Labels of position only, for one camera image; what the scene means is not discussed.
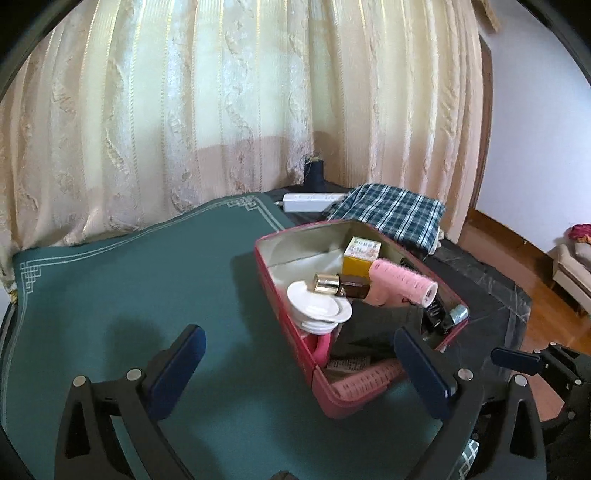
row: silver screw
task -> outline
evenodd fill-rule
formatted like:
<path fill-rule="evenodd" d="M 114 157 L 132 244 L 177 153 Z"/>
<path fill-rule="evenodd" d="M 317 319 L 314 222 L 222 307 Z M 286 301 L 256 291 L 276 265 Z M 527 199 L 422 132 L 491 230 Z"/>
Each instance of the silver screw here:
<path fill-rule="evenodd" d="M 468 370 L 467 368 L 461 368 L 457 371 L 457 376 L 460 377 L 462 380 L 469 382 L 474 378 L 474 374 L 472 370 Z"/>
<path fill-rule="evenodd" d="M 524 387 L 527 385 L 527 378 L 525 378 L 523 375 L 516 375 L 515 383 L 520 387 Z"/>
<path fill-rule="evenodd" d="M 129 370 L 129 372 L 127 372 L 127 380 L 129 380 L 130 382 L 135 382 L 136 380 L 139 380 L 142 376 L 142 371 L 139 368 L 134 368 L 133 370 Z"/>
<path fill-rule="evenodd" d="M 74 381 L 72 382 L 72 384 L 75 387 L 81 387 L 82 385 L 84 385 L 86 383 L 86 377 L 84 375 L 78 375 Z"/>

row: sofa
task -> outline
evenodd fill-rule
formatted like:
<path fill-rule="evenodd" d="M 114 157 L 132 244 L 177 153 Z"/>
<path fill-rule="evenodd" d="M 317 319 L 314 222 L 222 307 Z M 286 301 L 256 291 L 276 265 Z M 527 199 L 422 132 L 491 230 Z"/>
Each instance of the sofa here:
<path fill-rule="evenodd" d="M 591 245 L 559 245 L 552 279 L 579 302 L 579 313 L 591 313 Z"/>

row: gold cap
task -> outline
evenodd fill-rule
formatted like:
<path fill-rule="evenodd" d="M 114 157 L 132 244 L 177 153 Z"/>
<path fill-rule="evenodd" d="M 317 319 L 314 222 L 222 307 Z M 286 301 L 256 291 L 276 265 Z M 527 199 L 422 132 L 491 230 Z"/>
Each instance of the gold cap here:
<path fill-rule="evenodd" d="M 338 275 L 317 273 L 314 275 L 314 292 L 335 295 L 339 291 L 340 278 Z"/>

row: yellow box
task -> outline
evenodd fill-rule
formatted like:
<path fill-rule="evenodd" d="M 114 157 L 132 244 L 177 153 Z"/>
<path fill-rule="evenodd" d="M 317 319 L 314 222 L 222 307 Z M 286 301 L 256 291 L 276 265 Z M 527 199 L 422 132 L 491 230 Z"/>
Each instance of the yellow box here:
<path fill-rule="evenodd" d="M 378 259 L 380 242 L 354 236 L 343 257 L 343 275 L 369 278 L 369 267 Z"/>

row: red cloth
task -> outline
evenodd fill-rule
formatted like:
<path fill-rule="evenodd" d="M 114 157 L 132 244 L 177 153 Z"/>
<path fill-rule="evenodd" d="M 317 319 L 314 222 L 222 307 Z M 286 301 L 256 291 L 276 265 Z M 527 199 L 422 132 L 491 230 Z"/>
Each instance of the red cloth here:
<path fill-rule="evenodd" d="M 588 223 L 573 225 L 569 232 L 569 238 L 575 242 L 591 244 L 591 225 Z"/>

